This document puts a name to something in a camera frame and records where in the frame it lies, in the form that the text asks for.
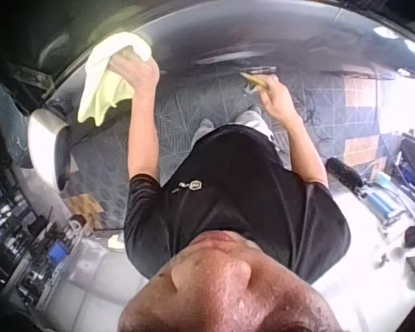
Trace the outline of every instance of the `logo on shirt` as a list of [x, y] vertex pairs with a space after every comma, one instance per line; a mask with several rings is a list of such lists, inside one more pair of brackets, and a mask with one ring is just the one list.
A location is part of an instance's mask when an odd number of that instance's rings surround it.
[[179, 191], [180, 188], [189, 188], [190, 190], [192, 190], [194, 192], [196, 190], [200, 190], [201, 187], [202, 187], [202, 184], [201, 184], [201, 181], [194, 180], [194, 181], [191, 181], [190, 183], [180, 182], [180, 184], [178, 186], [179, 186], [179, 188], [176, 188], [176, 189], [172, 190], [172, 194], [174, 192]]

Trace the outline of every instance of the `shoe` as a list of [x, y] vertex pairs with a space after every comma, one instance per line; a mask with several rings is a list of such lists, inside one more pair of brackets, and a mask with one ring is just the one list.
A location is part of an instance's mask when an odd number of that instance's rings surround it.
[[252, 105], [251, 107], [248, 108], [248, 111], [254, 111], [259, 116], [261, 116], [261, 109], [257, 105]]
[[200, 128], [201, 127], [215, 129], [214, 123], [209, 119], [202, 119], [202, 121], [200, 122]]

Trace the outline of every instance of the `lips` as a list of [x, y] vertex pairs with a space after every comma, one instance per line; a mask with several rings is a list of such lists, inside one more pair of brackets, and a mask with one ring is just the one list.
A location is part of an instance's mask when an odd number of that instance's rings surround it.
[[197, 244], [197, 243], [200, 243], [206, 240], [237, 242], [235, 239], [233, 239], [230, 235], [228, 235], [225, 232], [222, 232], [220, 230], [211, 230], [208, 232], [201, 233], [199, 236], [197, 236], [195, 239], [192, 240], [189, 246], [193, 246], [194, 244]]

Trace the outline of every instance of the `hand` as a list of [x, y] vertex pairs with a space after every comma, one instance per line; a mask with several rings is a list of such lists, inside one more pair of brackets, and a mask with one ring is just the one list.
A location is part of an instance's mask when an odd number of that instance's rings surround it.
[[151, 57], [148, 61], [126, 48], [112, 57], [109, 70], [123, 77], [134, 89], [136, 98], [153, 98], [160, 79], [160, 69]]
[[278, 81], [277, 76], [255, 75], [255, 77], [268, 85], [268, 90], [259, 87], [258, 92], [264, 107], [271, 116], [280, 121], [285, 128], [295, 126], [298, 121], [302, 121], [293, 106], [288, 88]]

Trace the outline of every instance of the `side mirror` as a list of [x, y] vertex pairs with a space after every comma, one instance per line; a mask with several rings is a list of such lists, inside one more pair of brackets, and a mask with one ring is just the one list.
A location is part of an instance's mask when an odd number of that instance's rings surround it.
[[61, 192], [71, 167], [71, 128], [47, 109], [36, 109], [29, 117], [28, 146], [38, 176]]

